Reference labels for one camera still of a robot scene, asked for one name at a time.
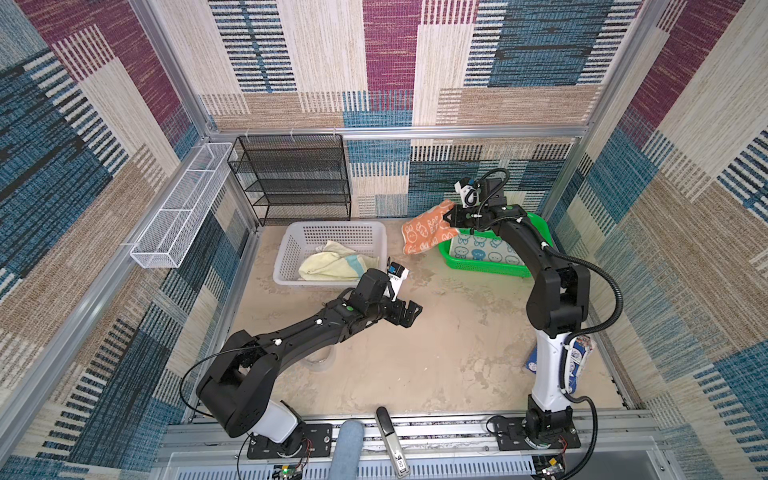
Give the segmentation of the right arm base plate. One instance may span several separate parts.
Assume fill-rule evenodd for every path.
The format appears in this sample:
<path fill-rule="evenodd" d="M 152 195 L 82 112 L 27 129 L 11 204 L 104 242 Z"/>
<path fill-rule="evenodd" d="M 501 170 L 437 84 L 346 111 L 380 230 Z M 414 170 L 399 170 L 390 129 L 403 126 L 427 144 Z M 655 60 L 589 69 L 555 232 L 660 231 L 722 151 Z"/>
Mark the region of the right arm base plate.
<path fill-rule="evenodd" d="M 559 450 L 577 449 L 582 446 L 574 426 L 565 429 L 543 431 L 537 440 L 528 438 L 524 417 L 494 415 L 485 424 L 489 434 L 494 436 L 500 451 Z"/>

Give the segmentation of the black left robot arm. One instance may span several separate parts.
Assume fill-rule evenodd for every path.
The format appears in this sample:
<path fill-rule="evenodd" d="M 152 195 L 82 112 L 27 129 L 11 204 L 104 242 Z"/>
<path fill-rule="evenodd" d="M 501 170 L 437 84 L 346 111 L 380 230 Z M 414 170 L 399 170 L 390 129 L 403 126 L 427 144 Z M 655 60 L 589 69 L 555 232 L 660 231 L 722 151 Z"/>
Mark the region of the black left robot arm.
<path fill-rule="evenodd" d="M 408 274 L 398 263 L 384 270 L 371 268 L 356 286 L 305 320 L 267 334 L 235 332 L 212 356 L 197 383 L 197 398 L 229 437 L 254 434 L 296 450 L 302 421 L 288 406 L 271 399 L 277 378 L 297 362 L 381 320 L 411 327 L 423 307 L 398 297 Z"/>

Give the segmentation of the black silver handheld tool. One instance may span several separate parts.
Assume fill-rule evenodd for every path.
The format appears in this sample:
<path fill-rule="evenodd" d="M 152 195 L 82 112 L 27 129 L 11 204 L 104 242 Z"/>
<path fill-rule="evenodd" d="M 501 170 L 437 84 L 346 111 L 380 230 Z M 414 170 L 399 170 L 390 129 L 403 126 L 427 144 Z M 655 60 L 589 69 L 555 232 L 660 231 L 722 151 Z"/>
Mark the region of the black silver handheld tool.
<path fill-rule="evenodd" d="M 375 419 L 386 452 L 392 463 L 394 475 L 397 479 L 406 478 L 410 474 L 410 468 L 387 408 L 379 406 L 375 412 Z"/>

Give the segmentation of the blue bunny pattern towel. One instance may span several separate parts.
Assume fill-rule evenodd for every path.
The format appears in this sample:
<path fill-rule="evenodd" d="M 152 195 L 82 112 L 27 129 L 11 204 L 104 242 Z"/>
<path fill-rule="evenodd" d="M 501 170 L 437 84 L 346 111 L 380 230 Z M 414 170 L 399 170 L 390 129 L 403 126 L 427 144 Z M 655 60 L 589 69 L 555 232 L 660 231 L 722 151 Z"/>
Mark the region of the blue bunny pattern towel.
<path fill-rule="evenodd" d="M 478 235 L 459 234 L 449 243 L 448 255 L 459 260 L 472 260 L 523 266 L 517 252 L 505 241 Z"/>

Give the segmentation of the clear tape roll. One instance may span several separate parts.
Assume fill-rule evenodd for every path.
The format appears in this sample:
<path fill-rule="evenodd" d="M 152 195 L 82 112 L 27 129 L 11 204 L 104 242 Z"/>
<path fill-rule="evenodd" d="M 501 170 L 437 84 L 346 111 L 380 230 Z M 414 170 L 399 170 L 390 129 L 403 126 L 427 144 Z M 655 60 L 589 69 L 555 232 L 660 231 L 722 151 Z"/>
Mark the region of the clear tape roll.
<path fill-rule="evenodd" d="M 329 349 L 323 352 L 315 352 L 312 355 L 306 357 L 302 363 L 309 371 L 320 373 L 329 370 L 336 358 L 336 352 L 334 349 Z"/>

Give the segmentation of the pale yellow towel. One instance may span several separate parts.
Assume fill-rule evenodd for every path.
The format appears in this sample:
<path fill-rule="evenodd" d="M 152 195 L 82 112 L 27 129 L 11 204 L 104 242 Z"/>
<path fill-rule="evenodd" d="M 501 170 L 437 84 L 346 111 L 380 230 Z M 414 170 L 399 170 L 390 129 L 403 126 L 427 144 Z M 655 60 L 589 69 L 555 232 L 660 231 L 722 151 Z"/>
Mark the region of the pale yellow towel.
<path fill-rule="evenodd" d="M 338 242 L 327 241 L 308 256 L 299 267 L 305 281 L 356 281 L 369 269 L 379 267 L 380 258 L 360 254 Z"/>

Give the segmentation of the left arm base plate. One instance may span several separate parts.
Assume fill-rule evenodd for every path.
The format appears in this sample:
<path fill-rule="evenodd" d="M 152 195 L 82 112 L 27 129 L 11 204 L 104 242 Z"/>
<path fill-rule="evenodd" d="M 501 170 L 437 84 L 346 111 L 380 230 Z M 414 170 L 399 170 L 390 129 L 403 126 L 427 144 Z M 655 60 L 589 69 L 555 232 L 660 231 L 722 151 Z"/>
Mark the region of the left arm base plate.
<path fill-rule="evenodd" d="M 300 423 L 282 443 L 264 435 L 252 435 L 246 456 L 249 460 L 329 457 L 332 433 L 330 423 Z"/>

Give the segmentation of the grey blue foam cylinder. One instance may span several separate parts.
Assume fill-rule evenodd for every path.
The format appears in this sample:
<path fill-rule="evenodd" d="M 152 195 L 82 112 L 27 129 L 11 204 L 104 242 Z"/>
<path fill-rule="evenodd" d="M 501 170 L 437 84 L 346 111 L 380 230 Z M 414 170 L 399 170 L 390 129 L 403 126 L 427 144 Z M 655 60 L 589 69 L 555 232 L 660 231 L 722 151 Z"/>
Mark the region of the grey blue foam cylinder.
<path fill-rule="evenodd" d="M 347 420 L 341 427 L 328 471 L 329 480 L 355 480 L 364 444 L 364 425 Z"/>

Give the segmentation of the orange pattern towel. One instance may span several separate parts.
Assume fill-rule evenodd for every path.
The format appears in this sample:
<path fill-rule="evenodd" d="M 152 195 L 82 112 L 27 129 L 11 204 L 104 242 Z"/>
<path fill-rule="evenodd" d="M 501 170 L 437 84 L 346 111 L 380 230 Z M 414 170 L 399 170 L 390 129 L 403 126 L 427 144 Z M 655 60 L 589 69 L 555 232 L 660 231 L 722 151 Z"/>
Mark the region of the orange pattern towel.
<path fill-rule="evenodd" d="M 444 200 L 405 222 L 401 228 L 404 240 L 403 253 L 416 255 L 424 253 L 445 241 L 451 241 L 459 235 L 459 230 L 451 227 L 444 219 L 446 213 L 450 213 L 455 206 L 451 200 Z"/>

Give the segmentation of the green plastic basket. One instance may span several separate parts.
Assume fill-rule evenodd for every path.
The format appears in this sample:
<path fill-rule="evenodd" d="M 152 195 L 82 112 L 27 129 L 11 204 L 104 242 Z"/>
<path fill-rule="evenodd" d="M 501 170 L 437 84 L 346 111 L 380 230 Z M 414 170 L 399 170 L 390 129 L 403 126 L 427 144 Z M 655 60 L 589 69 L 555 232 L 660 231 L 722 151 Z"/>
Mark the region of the green plastic basket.
<path fill-rule="evenodd" d="M 527 278 L 531 276 L 522 258 L 493 231 L 459 235 L 438 245 L 445 264 L 455 270 Z"/>

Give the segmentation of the white plastic laundry basket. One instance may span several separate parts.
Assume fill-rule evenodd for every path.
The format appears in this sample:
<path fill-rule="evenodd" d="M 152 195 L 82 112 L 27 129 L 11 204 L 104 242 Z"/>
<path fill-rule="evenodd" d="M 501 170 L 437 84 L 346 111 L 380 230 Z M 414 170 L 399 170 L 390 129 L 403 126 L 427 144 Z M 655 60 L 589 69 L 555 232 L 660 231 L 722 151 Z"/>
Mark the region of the white plastic laundry basket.
<path fill-rule="evenodd" d="M 355 286 L 350 280 L 304 280 L 300 266 L 320 253 L 329 241 L 351 250 L 352 254 L 376 259 L 375 267 L 386 267 L 387 235 L 384 225 L 375 221 L 301 221 L 288 226 L 275 261 L 273 280 L 282 286 Z"/>

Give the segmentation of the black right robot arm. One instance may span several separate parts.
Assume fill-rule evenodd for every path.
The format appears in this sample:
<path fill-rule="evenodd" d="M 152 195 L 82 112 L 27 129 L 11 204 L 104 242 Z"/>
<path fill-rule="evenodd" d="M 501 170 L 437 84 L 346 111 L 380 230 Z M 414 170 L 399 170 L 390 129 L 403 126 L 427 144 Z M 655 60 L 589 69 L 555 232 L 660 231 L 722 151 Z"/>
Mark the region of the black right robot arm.
<path fill-rule="evenodd" d="M 460 203 L 444 219 L 452 227 L 493 232 L 514 250 L 534 280 L 526 314 L 536 330 L 536 379 L 525 417 L 513 431 L 529 447 L 544 449 L 574 429 L 569 349 L 586 319 L 590 273 L 553 249 L 522 207 L 508 206 L 501 199 L 501 185 L 501 180 L 490 178 L 457 181 Z"/>

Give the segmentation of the blue printed booklet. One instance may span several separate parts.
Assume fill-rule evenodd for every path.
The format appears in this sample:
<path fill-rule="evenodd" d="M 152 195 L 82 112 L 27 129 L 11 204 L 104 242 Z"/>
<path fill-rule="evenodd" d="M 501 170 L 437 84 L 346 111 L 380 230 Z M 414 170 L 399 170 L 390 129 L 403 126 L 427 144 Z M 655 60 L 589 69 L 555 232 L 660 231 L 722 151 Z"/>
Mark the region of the blue printed booklet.
<path fill-rule="evenodd" d="M 536 346 L 530 351 L 523 368 L 536 374 L 542 366 L 546 379 L 553 381 L 555 387 L 574 395 L 594 345 L 586 335 L 575 337 L 566 347 L 562 346 L 564 339 L 565 334 L 550 338 L 545 333 L 537 333 Z"/>

